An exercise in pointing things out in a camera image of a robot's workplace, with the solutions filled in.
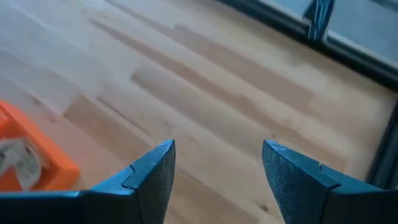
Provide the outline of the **white stevia sweetener packet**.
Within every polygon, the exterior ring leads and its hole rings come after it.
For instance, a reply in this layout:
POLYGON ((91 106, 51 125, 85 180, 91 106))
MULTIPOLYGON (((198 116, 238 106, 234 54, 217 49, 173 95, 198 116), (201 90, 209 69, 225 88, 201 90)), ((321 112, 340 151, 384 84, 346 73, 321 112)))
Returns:
POLYGON ((27 139, 0 139, 0 184, 11 183, 1 179, 12 169, 22 190, 30 190, 39 181, 42 165, 34 146, 27 139))

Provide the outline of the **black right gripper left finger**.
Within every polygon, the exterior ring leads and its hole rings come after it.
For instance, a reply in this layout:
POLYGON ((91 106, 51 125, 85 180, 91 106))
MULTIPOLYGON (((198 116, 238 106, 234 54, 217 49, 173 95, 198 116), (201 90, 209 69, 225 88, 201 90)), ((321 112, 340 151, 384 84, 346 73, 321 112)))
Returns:
POLYGON ((0 224, 163 224, 175 157, 168 139, 90 189, 0 194, 0 224))

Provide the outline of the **dark vertical frame post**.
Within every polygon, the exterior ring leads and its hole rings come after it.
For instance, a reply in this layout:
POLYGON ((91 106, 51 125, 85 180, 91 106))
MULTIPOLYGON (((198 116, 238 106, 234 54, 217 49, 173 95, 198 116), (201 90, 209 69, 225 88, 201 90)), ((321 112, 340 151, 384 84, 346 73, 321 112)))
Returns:
POLYGON ((335 0, 312 0, 305 11, 304 17, 310 21, 307 38, 311 41, 321 41, 333 10, 335 0))

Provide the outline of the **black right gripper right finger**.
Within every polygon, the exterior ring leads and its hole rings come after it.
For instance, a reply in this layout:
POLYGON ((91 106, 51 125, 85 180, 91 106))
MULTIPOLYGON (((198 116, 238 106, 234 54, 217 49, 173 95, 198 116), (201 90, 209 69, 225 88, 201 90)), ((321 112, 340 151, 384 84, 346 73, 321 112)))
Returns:
POLYGON ((267 181, 285 224, 398 224, 398 190, 383 190, 273 140, 262 145, 267 181))

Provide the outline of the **orange slotted plastic basket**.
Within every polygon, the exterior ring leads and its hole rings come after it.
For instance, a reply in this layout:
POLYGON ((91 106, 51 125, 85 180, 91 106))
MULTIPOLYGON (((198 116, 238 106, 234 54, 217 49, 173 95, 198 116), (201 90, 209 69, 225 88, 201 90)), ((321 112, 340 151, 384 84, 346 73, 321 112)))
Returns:
POLYGON ((78 166, 44 132, 38 128, 21 110, 0 101, 0 139, 27 139, 35 149, 42 165, 39 181, 30 189, 22 190, 12 169, 1 180, 10 184, 0 184, 0 192, 65 190, 78 179, 78 166))

